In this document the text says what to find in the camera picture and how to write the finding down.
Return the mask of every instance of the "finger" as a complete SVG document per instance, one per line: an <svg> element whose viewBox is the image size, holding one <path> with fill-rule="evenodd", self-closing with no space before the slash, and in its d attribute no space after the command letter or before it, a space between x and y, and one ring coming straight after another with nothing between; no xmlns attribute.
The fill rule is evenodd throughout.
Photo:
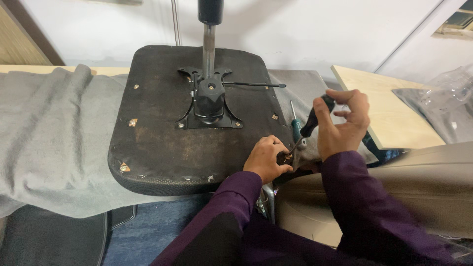
<svg viewBox="0 0 473 266"><path fill-rule="evenodd" d="M276 138L274 135L269 135L267 138L264 139L263 143L266 144L279 144L281 141Z"/></svg>
<svg viewBox="0 0 473 266"><path fill-rule="evenodd" d="M319 127L333 127L333 122L330 118L330 110L324 100L322 98L315 98L313 104Z"/></svg>
<svg viewBox="0 0 473 266"><path fill-rule="evenodd" d="M337 104L346 104L352 112L368 114L368 97L359 90L336 91L328 89L325 92L328 96L334 98Z"/></svg>
<svg viewBox="0 0 473 266"><path fill-rule="evenodd" d="M349 114L351 114L350 111L334 111L333 112L334 116L340 116L340 117L345 117L345 118L347 118Z"/></svg>
<svg viewBox="0 0 473 266"><path fill-rule="evenodd" d="M275 154L278 154L278 153L280 153L281 151L282 151L284 154L289 154L289 150L288 150L288 148L286 148L286 146L284 146L284 144L282 144L282 143L275 144L275 145L274 145L274 153L275 153Z"/></svg>
<svg viewBox="0 0 473 266"><path fill-rule="evenodd" d="M281 174L287 173L287 172L289 172L289 171L292 172L292 170L293 170L293 169L292 169L292 166L290 166L289 164L279 165L279 166L278 166L278 169L279 169L279 172L280 172Z"/></svg>

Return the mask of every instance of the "plastic bag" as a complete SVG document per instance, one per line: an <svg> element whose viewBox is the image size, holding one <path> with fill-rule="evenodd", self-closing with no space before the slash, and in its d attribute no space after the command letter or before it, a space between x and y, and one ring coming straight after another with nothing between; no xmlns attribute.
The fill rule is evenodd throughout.
<svg viewBox="0 0 473 266"><path fill-rule="evenodd" d="M437 115L465 104L472 95L473 76L464 67L438 75L421 89L428 90L419 103Z"/></svg>

